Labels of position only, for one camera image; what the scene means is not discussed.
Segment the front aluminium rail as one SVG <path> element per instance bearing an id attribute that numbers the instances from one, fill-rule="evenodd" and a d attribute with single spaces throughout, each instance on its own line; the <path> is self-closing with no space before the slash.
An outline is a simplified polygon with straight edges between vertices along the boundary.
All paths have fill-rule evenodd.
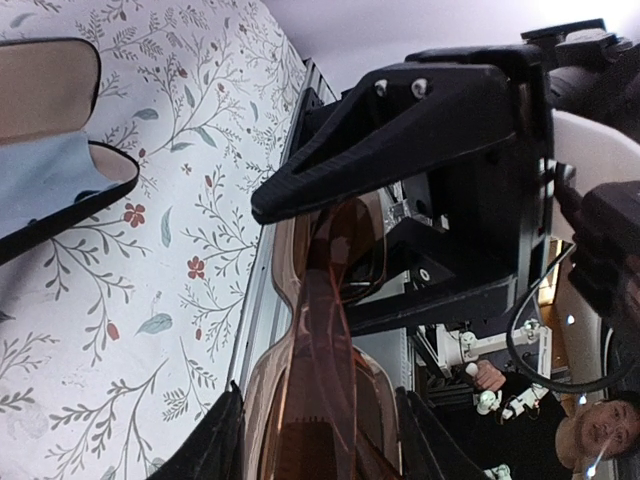
<path id="1" fill-rule="evenodd" d="M 277 292 L 273 279 L 276 272 L 273 260 L 280 252 L 275 245 L 276 229 L 299 212 L 294 197 L 302 191 L 289 162 L 297 160 L 297 152 L 320 129 L 320 123 L 312 118 L 315 112 L 336 101 L 336 95 L 313 59 L 306 59 L 304 65 L 304 79 L 294 104 L 279 168 L 275 177 L 268 179 L 251 197 L 251 213 L 261 230 L 227 375 L 227 382 L 236 384 L 242 391 L 247 390 L 259 357 L 282 337 L 291 321 L 291 308 Z"/>

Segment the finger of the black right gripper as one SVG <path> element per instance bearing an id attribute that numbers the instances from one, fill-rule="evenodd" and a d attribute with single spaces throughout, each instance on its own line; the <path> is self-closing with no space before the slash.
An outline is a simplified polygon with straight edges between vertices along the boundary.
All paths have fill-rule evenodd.
<path id="1" fill-rule="evenodd" d="M 293 217 L 486 152 L 514 134 L 508 81 L 495 66 L 371 71 L 289 162 L 302 188 Z"/>

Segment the black glasses case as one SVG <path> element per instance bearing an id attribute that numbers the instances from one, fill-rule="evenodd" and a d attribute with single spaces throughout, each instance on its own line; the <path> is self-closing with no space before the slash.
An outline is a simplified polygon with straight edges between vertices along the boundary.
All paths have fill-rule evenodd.
<path id="1" fill-rule="evenodd" d="M 137 185 L 140 167 L 85 132 L 101 60 L 80 38 L 1 44 L 1 261 L 109 207 Z"/>

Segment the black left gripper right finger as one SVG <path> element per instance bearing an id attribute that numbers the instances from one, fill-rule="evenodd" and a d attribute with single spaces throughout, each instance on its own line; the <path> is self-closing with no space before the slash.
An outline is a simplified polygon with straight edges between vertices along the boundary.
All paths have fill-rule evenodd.
<path id="1" fill-rule="evenodd" d="M 395 391 L 404 477 L 424 480 L 486 480 L 433 411 L 413 391 Z"/>

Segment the light blue cloth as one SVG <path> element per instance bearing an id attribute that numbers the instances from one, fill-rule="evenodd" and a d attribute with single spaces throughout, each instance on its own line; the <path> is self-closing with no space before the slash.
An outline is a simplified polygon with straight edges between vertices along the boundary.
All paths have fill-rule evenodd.
<path id="1" fill-rule="evenodd" d="M 82 132 L 44 137 L 1 148 L 1 235 L 3 237 L 124 181 L 117 164 L 91 156 Z"/>

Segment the person in black clothing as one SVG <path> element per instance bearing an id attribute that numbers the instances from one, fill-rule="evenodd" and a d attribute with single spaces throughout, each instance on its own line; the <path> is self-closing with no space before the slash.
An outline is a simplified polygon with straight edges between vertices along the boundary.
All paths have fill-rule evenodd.
<path id="1" fill-rule="evenodd" d="M 591 460 L 617 460 L 639 450 L 639 394 L 621 391 L 573 416 L 551 393 L 532 414 L 510 420 L 471 411 L 459 446 L 478 467 L 504 464 L 514 479 L 571 479 Z"/>

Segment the brown sunglasses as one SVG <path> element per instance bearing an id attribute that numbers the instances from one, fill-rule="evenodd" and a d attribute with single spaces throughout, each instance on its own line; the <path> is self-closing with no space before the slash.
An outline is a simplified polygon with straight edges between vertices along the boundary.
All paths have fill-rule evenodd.
<path id="1" fill-rule="evenodd" d="M 385 263 L 377 193 L 277 227 L 272 276 L 292 322 L 247 387 L 244 478 L 401 477 L 391 381 L 345 313 L 382 285 Z"/>

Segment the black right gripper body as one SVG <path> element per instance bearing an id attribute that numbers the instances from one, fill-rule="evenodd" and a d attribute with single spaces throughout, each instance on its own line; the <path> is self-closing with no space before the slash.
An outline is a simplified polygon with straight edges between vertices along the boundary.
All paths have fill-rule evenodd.
<path id="1" fill-rule="evenodd" d="M 427 272 L 404 293 L 347 308 L 355 335 L 502 315 L 541 277 L 553 152 L 548 80 L 532 46 L 426 50 L 402 63 L 491 65 L 508 81 L 515 134 L 403 180 L 417 214 L 387 237 L 388 272 Z"/>

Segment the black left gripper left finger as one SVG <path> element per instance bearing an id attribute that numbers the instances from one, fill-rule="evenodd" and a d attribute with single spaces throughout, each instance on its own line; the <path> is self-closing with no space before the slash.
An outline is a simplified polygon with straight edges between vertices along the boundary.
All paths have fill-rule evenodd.
<path id="1" fill-rule="evenodd" d="M 241 479 L 244 402 L 232 381 L 179 449 L 150 480 Z"/>

